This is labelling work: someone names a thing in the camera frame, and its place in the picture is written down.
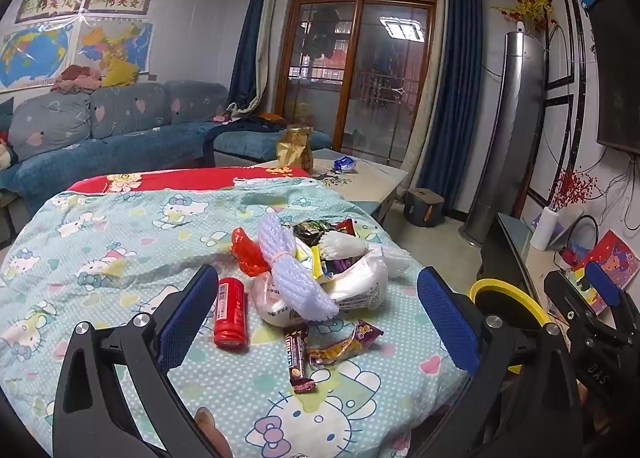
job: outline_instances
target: blue curtain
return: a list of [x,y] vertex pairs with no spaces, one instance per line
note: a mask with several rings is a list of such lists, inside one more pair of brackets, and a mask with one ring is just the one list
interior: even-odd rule
[[234,71],[231,74],[231,85],[226,108],[231,103],[244,110],[255,98],[255,52],[258,44],[258,31],[264,0],[250,0],[244,16],[244,24],[236,51]]
[[453,207],[466,166],[482,74],[482,0],[449,0],[440,92],[418,187]]

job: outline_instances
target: pink bow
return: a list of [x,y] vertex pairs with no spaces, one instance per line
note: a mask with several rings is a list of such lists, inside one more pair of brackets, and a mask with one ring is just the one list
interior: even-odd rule
[[282,421],[279,416],[265,416],[254,424],[255,430],[265,440],[262,446],[264,458],[280,458],[291,451],[291,444],[285,440],[284,433],[280,429]]

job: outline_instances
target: glass pane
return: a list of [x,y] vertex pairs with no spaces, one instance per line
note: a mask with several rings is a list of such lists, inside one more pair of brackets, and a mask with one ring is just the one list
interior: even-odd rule
[[354,2],[301,5],[284,117],[333,136],[351,39]]
[[426,9],[364,5],[344,153],[395,167],[402,163],[418,103],[428,19]]

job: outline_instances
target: beige curtain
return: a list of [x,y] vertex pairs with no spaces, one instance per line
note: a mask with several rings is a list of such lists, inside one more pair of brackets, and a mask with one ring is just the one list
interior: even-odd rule
[[407,188],[415,187],[424,164],[424,156],[433,125],[433,111],[438,102],[438,89],[440,88],[440,79],[442,77],[442,56],[445,51],[448,11],[449,0],[436,0],[436,17],[433,27],[429,69],[422,88],[418,112],[415,116],[414,130],[409,139],[404,161],[402,161],[401,168],[407,172],[407,175],[398,186],[398,195],[400,197],[404,196]]
[[271,30],[273,20],[273,9],[276,0],[264,0],[262,14],[260,15],[260,29],[258,30],[258,42],[255,52],[255,98],[249,103],[247,108],[239,110],[235,103],[229,106],[229,111],[233,117],[241,117],[253,112],[258,104],[264,90],[267,87],[267,76],[269,74],[269,45],[271,43]]

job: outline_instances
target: television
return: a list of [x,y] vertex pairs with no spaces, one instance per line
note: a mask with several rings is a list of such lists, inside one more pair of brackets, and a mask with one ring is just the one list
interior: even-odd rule
[[587,9],[598,64],[597,142],[640,155],[640,20],[625,0]]

